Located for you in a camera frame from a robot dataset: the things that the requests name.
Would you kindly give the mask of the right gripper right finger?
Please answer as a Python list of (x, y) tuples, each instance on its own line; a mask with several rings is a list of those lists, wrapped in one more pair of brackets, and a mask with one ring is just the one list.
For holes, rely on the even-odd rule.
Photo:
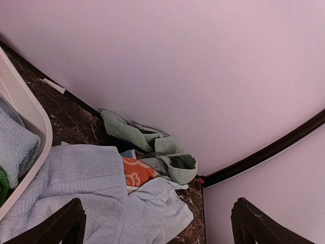
[(234, 203), (231, 223), (234, 243), (312, 243), (278, 224), (245, 198)]

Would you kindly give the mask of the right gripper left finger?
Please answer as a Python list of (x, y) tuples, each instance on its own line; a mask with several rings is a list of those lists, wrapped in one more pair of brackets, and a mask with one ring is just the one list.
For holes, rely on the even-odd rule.
[(85, 224), (81, 200), (73, 198), (42, 223), (6, 243), (83, 243)]

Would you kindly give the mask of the green microfiber towel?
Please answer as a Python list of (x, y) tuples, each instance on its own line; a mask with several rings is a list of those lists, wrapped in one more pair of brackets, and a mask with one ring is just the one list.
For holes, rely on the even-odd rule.
[(7, 174), (1, 168), (0, 169), (0, 205), (1, 206), (5, 203), (7, 199), (9, 188), (10, 186), (9, 186), (9, 180)]

